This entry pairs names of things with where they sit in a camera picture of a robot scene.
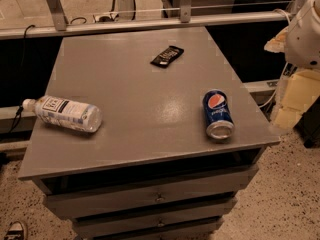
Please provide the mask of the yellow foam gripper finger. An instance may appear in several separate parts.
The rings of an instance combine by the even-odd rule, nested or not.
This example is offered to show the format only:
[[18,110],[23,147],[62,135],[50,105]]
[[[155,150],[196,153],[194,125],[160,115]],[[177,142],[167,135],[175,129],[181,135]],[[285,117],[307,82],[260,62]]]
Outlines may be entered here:
[[271,122],[280,129],[293,128],[320,96],[320,71],[299,68],[279,92],[280,101],[272,111]]

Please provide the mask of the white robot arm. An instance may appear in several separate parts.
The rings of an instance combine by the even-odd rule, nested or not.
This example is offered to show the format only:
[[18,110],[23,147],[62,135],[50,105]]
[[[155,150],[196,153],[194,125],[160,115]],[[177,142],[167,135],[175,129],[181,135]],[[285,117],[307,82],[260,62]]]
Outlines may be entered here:
[[320,96],[320,0],[307,0],[264,49],[284,53],[286,62],[296,67],[280,77],[271,114],[275,126],[293,128]]

